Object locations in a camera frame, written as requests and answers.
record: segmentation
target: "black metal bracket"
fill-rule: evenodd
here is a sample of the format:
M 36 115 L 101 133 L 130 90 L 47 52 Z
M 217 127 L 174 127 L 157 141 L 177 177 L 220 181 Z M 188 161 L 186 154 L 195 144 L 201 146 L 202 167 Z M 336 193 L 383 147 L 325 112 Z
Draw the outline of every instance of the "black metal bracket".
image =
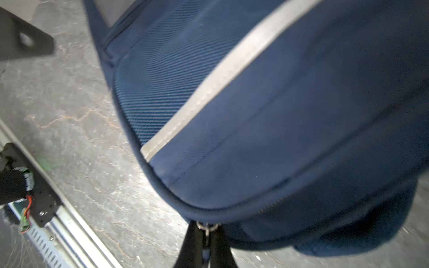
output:
M 54 39 L 0 7 L 0 60 L 49 55 Z
M 44 227 L 52 220 L 58 207 L 61 205 L 60 197 L 55 193 L 49 183 L 40 174 L 38 169 L 28 160 L 21 150 L 13 143 L 7 143 L 0 152 L 0 163 L 6 163 L 5 169 L 26 166 L 34 175 L 33 205 L 30 215 L 37 225 Z

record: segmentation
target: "black strap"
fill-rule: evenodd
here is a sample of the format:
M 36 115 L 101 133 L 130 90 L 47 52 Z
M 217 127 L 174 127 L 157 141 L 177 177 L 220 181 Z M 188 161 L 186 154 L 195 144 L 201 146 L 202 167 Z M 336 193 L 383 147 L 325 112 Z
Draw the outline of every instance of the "black strap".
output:
M 208 249 L 210 250 L 211 268 L 237 268 L 222 226 L 210 232 L 206 237 L 205 232 L 198 229 L 195 221 L 191 221 L 189 224 L 174 268 L 204 267 L 207 262 L 204 262 L 202 256 L 203 250 Z

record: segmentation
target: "black plastic part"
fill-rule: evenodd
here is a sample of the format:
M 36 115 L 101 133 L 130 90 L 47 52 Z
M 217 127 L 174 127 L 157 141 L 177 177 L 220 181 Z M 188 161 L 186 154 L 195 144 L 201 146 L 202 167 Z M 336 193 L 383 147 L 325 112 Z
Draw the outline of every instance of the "black plastic part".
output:
M 24 174 L 18 170 L 0 172 L 0 205 L 23 199 L 27 194 Z
M 191 221 L 174 268 L 201 268 L 204 233 Z
M 12 160 L 8 165 L 10 169 L 26 166 L 33 172 L 35 184 L 32 191 L 33 205 L 30 215 L 33 216 L 37 225 L 44 227 L 53 218 L 58 207 L 61 205 L 60 197 L 15 144 L 7 143 L 1 155 Z
M 54 39 L 0 7 L 0 60 L 11 60 L 54 52 Z
M 231 253 L 222 226 L 210 233 L 210 267 L 211 268 L 238 268 Z
M 202 257 L 206 239 L 204 231 L 198 229 L 195 221 L 191 221 L 174 268 L 207 267 Z M 237 268 L 222 226 L 210 232 L 208 246 L 211 268 Z

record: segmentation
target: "black cylinder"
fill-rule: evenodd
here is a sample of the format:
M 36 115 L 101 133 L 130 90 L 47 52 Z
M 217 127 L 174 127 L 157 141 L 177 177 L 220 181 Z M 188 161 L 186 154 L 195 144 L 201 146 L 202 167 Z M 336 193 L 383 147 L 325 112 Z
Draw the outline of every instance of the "black cylinder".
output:
M 18 170 L 0 172 L 0 205 L 20 200 L 27 194 L 24 174 Z

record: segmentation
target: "zipper pull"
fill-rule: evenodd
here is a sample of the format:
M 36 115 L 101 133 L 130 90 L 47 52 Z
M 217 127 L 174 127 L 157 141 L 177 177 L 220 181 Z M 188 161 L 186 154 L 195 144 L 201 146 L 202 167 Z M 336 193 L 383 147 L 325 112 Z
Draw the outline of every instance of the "zipper pull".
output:
M 173 268 L 201 268 L 208 263 L 211 268 L 237 268 L 222 226 L 191 221 Z
M 204 243 L 204 245 L 206 247 L 208 247 L 210 245 L 210 232 L 216 231 L 219 228 L 219 224 L 215 224 L 215 225 L 209 226 L 208 223 L 206 223 L 205 225 L 203 225 L 200 222 L 196 222 L 196 226 L 198 227 L 198 229 L 204 231 L 204 233 L 205 233 L 205 243 Z

